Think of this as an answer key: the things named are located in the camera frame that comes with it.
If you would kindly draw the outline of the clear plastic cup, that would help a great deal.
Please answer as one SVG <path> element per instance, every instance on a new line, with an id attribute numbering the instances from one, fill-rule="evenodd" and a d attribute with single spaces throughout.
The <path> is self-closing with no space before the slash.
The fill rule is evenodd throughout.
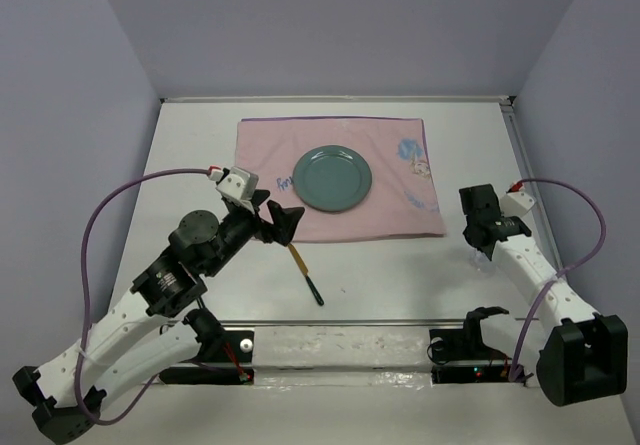
<path id="1" fill-rule="evenodd" d="M 482 273 L 491 273 L 494 270 L 494 266 L 489 258 L 484 253 L 478 250 L 473 250 L 470 255 L 470 263 L 474 268 Z"/>

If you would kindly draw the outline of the gold knife black handle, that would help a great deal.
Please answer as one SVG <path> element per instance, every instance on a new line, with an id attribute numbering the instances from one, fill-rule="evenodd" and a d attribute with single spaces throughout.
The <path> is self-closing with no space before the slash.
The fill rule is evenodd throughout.
<path id="1" fill-rule="evenodd" d="M 297 249 L 295 248 L 295 246 L 292 243 L 290 243 L 287 246 L 287 248 L 288 248 L 291 256 L 293 257 L 293 259 L 294 259 L 299 271 L 303 275 L 303 277 L 304 277 L 304 279 L 305 279 L 305 281 L 307 283 L 307 286 L 309 287 L 309 289 L 310 289 L 310 291 L 311 291 L 311 293 L 312 293 L 312 295 L 314 297 L 314 300 L 316 301 L 317 305 L 318 306 L 324 306 L 325 305 L 324 299 L 322 298 L 319 290 L 315 286 L 313 280 L 309 276 L 309 269 L 308 269 L 306 263 L 304 262 L 304 260 L 302 259 L 301 255 L 299 254 L 299 252 L 297 251 Z"/>

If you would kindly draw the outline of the teal round plate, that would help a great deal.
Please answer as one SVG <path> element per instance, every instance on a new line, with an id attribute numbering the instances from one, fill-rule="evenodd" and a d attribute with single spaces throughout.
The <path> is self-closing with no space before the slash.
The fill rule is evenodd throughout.
<path id="1" fill-rule="evenodd" d="M 293 189 L 307 206 L 326 213 L 353 209 L 368 196 L 373 173 L 356 151 L 323 145 L 306 152 L 295 164 Z"/>

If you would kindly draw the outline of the pink cloth placemat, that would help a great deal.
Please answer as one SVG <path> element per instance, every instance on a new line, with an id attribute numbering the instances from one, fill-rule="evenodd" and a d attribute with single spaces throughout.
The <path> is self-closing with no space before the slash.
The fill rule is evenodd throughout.
<path id="1" fill-rule="evenodd" d="M 304 207 L 298 242 L 446 233 L 419 118 L 243 119 L 235 163 L 256 173 L 272 200 Z"/>

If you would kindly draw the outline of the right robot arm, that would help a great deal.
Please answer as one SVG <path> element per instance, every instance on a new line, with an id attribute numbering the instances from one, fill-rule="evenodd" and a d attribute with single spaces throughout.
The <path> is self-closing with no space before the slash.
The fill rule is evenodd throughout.
<path id="1" fill-rule="evenodd" d="M 460 333 L 462 349 L 482 357 L 492 349 L 511 361 L 512 383 L 534 381 L 556 406 L 624 393 L 628 373 L 628 329 L 616 315 L 605 316 L 569 285 L 567 274 L 591 260 L 594 248 L 577 262 L 556 269 L 544 256 L 524 216 L 534 207 L 524 181 L 498 196 L 490 184 L 462 188 L 466 242 L 516 287 L 529 305 L 522 322 L 499 310 Z"/>

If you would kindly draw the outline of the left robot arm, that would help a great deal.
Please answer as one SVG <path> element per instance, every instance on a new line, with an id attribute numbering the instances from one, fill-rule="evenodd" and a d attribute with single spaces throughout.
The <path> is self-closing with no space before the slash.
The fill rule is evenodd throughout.
<path id="1" fill-rule="evenodd" d="M 101 320 L 55 358 L 14 374 L 36 427 L 51 442 L 69 444 L 106 425 L 104 408 L 171 365 L 219 353 L 224 328 L 208 309 L 193 305 L 207 291 L 205 278 L 253 238 L 289 245 L 305 212 L 281 207 L 266 190 L 224 203 L 222 220 L 206 210 L 184 216 L 168 247 Z"/>

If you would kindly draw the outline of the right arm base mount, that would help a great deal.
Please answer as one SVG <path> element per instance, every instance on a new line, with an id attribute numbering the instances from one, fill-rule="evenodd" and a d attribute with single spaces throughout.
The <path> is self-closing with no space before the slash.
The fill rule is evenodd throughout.
<path id="1" fill-rule="evenodd" d="M 468 312 L 459 328 L 430 330 L 432 382 L 507 383 L 520 330 L 520 322 L 499 306 Z"/>

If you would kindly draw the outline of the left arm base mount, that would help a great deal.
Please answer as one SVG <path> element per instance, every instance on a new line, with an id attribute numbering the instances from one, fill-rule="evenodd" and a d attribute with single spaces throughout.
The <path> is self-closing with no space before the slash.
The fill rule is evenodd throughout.
<path id="1" fill-rule="evenodd" d="M 204 348 L 194 359 L 159 373 L 165 385 L 244 386 L 254 384 L 254 330 L 227 328 L 221 345 Z"/>

